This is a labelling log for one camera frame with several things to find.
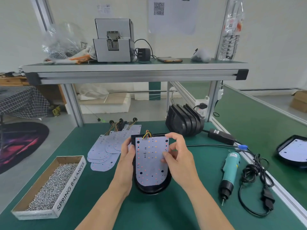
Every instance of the brown cardboard box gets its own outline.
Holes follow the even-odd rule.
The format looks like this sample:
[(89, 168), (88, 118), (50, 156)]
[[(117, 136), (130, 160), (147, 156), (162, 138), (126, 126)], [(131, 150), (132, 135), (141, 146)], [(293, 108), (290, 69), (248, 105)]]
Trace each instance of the brown cardboard box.
[[(62, 193), (58, 197), (56, 203), (51, 210), (38, 210), (27, 211), (27, 208), (34, 199), (35, 195), (41, 190), (42, 186), (48, 181), (49, 177), (53, 174), (59, 164), (78, 163), (77, 168), (71, 175)], [(37, 220), (37, 219), (54, 219), (61, 214), (70, 194), (75, 188), (76, 183), (81, 176), (86, 160), (84, 156), (58, 156), (48, 166), (48, 168), (42, 173), (42, 175), (36, 180), (25, 196), (11, 211), (14, 216), (19, 220)]]
[(297, 91), (290, 103), (290, 107), (307, 113), (307, 90)]

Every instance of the green mat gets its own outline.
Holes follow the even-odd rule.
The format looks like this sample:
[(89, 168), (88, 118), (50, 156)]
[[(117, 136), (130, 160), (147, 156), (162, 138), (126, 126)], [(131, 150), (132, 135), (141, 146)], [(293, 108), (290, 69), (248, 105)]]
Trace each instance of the green mat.
[[(149, 129), (152, 133), (167, 132), (163, 121), (138, 122), (142, 124), (141, 133)], [(91, 146), (100, 134), (109, 129), (107, 123), (85, 124), (75, 128), (53, 155), (45, 162), (39, 171), (25, 185), (21, 192), (13, 199), (0, 215), (0, 229), (74, 229), (91, 210), (98, 198), (108, 188), (115, 167), (107, 172), (92, 171), (87, 163), (79, 182), (65, 205), (63, 212), (57, 219), (49, 220), (17, 220), (10, 211), (20, 201), (23, 195), (37, 180), (40, 174), (56, 156), (87, 155)], [(187, 145), (200, 143), (217, 143), (201, 133), (195, 137), (186, 138)], [(227, 148), (219, 147), (191, 147), (199, 177), (220, 205), (217, 190), (222, 179), (221, 166), (228, 152)], [(276, 202), (274, 211), (264, 219), (248, 214), (239, 204), (237, 198), (240, 173), (246, 166), (244, 160), (239, 167), (235, 188), (230, 199), (222, 207), (222, 211), (235, 229), (305, 229), (290, 209), (273, 193)], [(255, 211), (262, 212), (262, 203), (259, 200), (262, 185), (257, 181), (242, 193), (246, 204)], [(132, 186), (130, 195), (124, 201), (118, 214), (114, 229), (199, 229), (193, 207), (182, 188), (172, 180), (170, 186), (157, 195), (148, 196)]]
[[(196, 99), (204, 98), (204, 90), (209, 88), (208, 82), (181, 83)], [(290, 136), (307, 136), (307, 126), (226, 85), (215, 111), (220, 114), (216, 119), (227, 131), (269, 160), (268, 171), (307, 209), (306, 170), (289, 167), (275, 157), (277, 146)]]

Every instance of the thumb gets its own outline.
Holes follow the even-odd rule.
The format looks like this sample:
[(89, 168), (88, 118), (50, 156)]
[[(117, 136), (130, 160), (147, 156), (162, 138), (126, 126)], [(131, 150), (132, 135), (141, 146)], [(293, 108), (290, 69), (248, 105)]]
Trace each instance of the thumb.
[(131, 145), (129, 148), (129, 152), (127, 153), (125, 158), (127, 158), (128, 161), (132, 163), (134, 156), (135, 156), (135, 146)]
[(173, 164), (177, 163), (177, 161), (173, 158), (173, 156), (168, 152), (162, 152), (162, 154), (169, 166), (172, 166)]

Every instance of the floor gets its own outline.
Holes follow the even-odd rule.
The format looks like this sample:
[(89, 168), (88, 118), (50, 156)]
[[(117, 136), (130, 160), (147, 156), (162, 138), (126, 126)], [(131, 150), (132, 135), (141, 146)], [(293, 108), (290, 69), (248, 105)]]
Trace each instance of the floor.
[(267, 96), (254, 96), (254, 97), (268, 104), (271, 104), (277, 108), (280, 108), (307, 122), (307, 113), (300, 112), (290, 107), (290, 103), (293, 99), (293, 96), (291, 95), (267, 95)]
[[(175, 103), (183, 103), (182, 98), (174, 98)], [(109, 122), (109, 120), (132, 120), (134, 117), (138, 121), (159, 121), (166, 119), (166, 99), (161, 100), (131, 100), (129, 112), (96, 114), (99, 118)], [(84, 114), (85, 123), (98, 123), (94, 114)], [(49, 135), (44, 143), (29, 157), (19, 164), (0, 174), (0, 213), (18, 194), (22, 187), (51, 156), (56, 148), (71, 133), (74, 126), (70, 115), (62, 113), (58, 117), (44, 118), (42, 120), (24, 120), (21, 118), (5, 116), (5, 123), (15, 123), (22, 121), (34, 121), (45, 124), (49, 128)]]

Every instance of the black and white grid cloth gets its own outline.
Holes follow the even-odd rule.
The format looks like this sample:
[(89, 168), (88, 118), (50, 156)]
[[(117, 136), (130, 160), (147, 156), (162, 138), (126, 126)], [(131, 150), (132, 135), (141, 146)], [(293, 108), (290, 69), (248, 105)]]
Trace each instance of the black and white grid cloth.
[(25, 119), (47, 116), (49, 102), (34, 86), (0, 86), (0, 114)]

